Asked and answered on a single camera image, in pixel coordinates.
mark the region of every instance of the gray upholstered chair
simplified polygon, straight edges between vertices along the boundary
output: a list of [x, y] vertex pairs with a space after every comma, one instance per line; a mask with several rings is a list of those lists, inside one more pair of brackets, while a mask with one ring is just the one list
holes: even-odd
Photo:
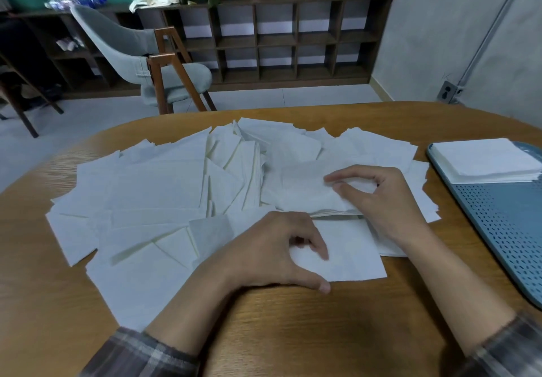
[[[158, 105], [160, 114], [173, 113], [173, 103], [192, 98], [200, 111], [216, 110], [207, 90], [213, 81], [204, 65], [192, 63], [174, 27], [134, 30], [120, 26], [97, 10], [75, 5], [71, 14], [88, 37], [124, 80], [141, 85], [141, 97]], [[166, 53], [164, 36], [176, 44], [179, 53]]]

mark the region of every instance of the table top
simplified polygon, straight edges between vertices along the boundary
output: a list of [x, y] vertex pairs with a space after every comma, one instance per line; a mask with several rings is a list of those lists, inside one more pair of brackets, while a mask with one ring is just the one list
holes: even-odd
[[[70, 268], [44, 217], [50, 199], [75, 186], [78, 163], [147, 138], [176, 141], [240, 117], [349, 127], [410, 141], [416, 159], [435, 141], [508, 137], [542, 147], [542, 131], [519, 121], [440, 103], [286, 107], [182, 113], [132, 121], [96, 134], [21, 177], [0, 195], [0, 364], [3, 374], [73, 376], [117, 323], [85, 274]], [[435, 170], [425, 192], [440, 208], [442, 240], [516, 309], [540, 312], [511, 284]], [[329, 296], [294, 286], [240, 294], [204, 351], [204, 375], [436, 376], [463, 357], [409, 260], [383, 258], [388, 277], [332, 283]]]

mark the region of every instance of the shelf top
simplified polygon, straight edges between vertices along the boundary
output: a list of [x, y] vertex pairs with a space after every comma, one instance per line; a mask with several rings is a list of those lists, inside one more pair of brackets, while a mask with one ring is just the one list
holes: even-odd
[[[253, 4], [287, 4], [287, 3], [305, 3], [305, 2], [332, 2], [332, 1], [341, 1], [341, 0], [222, 0], [219, 6], [246, 6]], [[128, 10], [129, 3], [116, 3], [116, 4], [106, 4], [98, 8], [97, 10], [105, 13], [129, 13]], [[187, 9], [187, 8], [208, 8], [207, 3], [199, 3], [193, 5], [187, 4], [171, 4], [169, 6], [163, 7], [153, 7], [151, 9], [155, 10], [175, 10], [175, 9]], [[40, 10], [30, 10], [23, 13], [14, 15], [14, 17], [48, 17], [48, 16], [58, 16], [71, 14], [69, 10], [58, 11], [50, 9], [40, 9]]]

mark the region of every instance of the hand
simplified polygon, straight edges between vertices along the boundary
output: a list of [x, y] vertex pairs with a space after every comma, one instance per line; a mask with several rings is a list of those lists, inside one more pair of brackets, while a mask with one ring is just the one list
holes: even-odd
[[290, 244], [299, 238], [324, 260], [329, 258], [327, 246], [307, 213], [270, 212], [206, 263], [215, 262], [233, 273], [234, 287], [297, 284], [329, 293], [329, 282], [302, 269], [290, 257]]
[[325, 176], [324, 181], [334, 182], [349, 177], [369, 178], [378, 187], [369, 194], [347, 183], [337, 182], [333, 189], [356, 206], [380, 234], [399, 247], [407, 246], [430, 230], [403, 173], [397, 168], [353, 165], [334, 171]]

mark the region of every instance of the tile floor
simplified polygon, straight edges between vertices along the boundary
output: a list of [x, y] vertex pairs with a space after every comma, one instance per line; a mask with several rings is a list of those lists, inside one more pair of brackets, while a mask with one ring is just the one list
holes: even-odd
[[[369, 85], [214, 92], [211, 97], [218, 110], [380, 101]], [[143, 105], [139, 97], [64, 100], [60, 106], [64, 109], [63, 115], [51, 107], [27, 113], [40, 134], [37, 139], [31, 137], [11, 107], [0, 110], [10, 118], [0, 121], [0, 193], [39, 163], [101, 130], [158, 115], [156, 107]], [[174, 111], [197, 109], [187, 100], [175, 104]]]

